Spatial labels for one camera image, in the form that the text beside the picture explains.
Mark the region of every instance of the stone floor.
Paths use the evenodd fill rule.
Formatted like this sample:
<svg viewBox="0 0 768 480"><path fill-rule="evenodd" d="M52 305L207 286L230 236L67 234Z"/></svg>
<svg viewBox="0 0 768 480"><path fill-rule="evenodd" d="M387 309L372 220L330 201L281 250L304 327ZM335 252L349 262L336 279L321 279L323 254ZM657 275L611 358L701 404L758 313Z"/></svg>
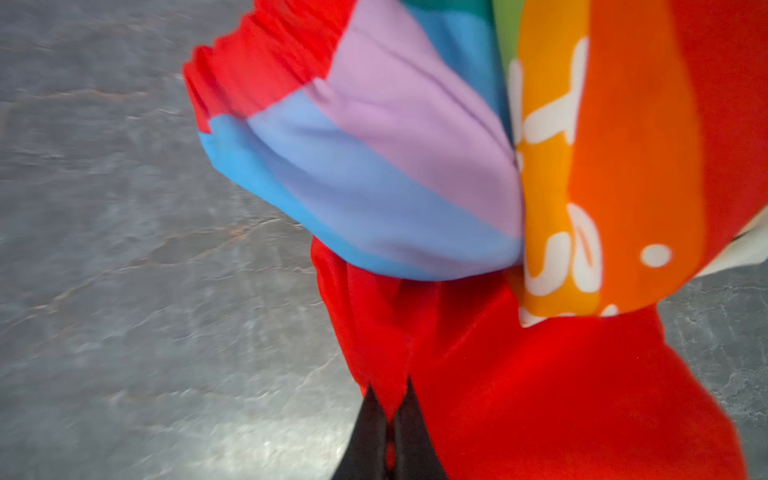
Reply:
<svg viewBox="0 0 768 480"><path fill-rule="evenodd" d="M310 237L207 163L178 74L248 0L0 7L0 479L322 479L360 402ZM768 267L661 304L768 478Z"/></svg>

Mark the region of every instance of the blue stripe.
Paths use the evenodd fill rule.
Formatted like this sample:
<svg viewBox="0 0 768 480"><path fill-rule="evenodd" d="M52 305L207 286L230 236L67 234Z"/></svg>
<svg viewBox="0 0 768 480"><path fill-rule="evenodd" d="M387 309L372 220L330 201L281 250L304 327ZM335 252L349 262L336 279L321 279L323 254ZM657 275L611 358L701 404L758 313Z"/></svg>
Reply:
<svg viewBox="0 0 768 480"><path fill-rule="evenodd" d="M485 99L501 118L504 131L510 132L507 86L494 26L468 12L407 8L445 64Z"/></svg>
<svg viewBox="0 0 768 480"><path fill-rule="evenodd" d="M295 92L247 124L211 119L215 168L303 224L344 260L383 275L450 280L516 263L521 239L409 179Z"/></svg>

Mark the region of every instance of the gray floor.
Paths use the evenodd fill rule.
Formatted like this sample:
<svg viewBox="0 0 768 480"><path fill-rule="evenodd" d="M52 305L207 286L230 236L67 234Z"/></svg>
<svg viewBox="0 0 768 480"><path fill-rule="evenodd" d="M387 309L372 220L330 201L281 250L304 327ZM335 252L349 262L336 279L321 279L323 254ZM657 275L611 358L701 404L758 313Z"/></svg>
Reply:
<svg viewBox="0 0 768 480"><path fill-rule="evenodd" d="M0 478L326 478L359 404L309 236L209 166L178 74L247 0L0 6ZM661 306L768 478L768 267Z"/></svg>

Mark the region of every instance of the red fabric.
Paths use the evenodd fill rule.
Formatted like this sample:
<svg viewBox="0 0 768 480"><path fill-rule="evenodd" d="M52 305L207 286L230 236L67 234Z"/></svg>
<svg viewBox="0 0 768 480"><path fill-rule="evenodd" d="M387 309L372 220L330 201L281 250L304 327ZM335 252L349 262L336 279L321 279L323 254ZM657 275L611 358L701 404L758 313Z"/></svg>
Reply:
<svg viewBox="0 0 768 480"><path fill-rule="evenodd" d="M733 426L655 308L522 329L500 273L415 282L318 240L312 256L355 380L391 418L412 376L452 480L746 478Z"/></svg>
<svg viewBox="0 0 768 480"><path fill-rule="evenodd" d="M768 3L670 0L704 139L706 266L768 195Z"/></svg>
<svg viewBox="0 0 768 480"><path fill-rule="evenodd" d="M356 0L256 0L213 48L195 48L184 78L197 127L219 114L245 119L314 78L325 78Z"/></svg>

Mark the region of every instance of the pink stripe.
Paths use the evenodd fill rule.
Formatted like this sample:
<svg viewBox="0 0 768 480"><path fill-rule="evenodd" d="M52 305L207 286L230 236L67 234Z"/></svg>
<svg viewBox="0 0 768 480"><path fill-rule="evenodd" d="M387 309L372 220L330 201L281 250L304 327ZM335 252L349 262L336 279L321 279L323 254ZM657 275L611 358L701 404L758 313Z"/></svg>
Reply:
<svg viewBox="0 0 768 480"><path fill-rule="evenodd" d="M360 0L328 78L306 92L339 128L513 238L520 175L501 121L397 0Z"/></svg>

